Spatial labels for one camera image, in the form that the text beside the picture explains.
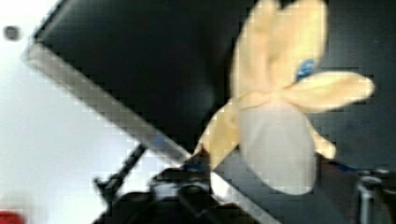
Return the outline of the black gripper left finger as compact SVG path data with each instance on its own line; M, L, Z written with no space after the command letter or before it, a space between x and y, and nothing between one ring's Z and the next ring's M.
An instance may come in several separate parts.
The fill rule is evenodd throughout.
M234 203L212 194L209 173L168 168L149 182L146 192L128 192L111 202L92 224L259 224Z

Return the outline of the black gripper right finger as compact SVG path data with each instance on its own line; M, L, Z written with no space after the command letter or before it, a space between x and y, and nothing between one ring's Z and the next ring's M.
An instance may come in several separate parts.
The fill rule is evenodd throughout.
M320 188L347 224L395 224L395 173L320 158Z

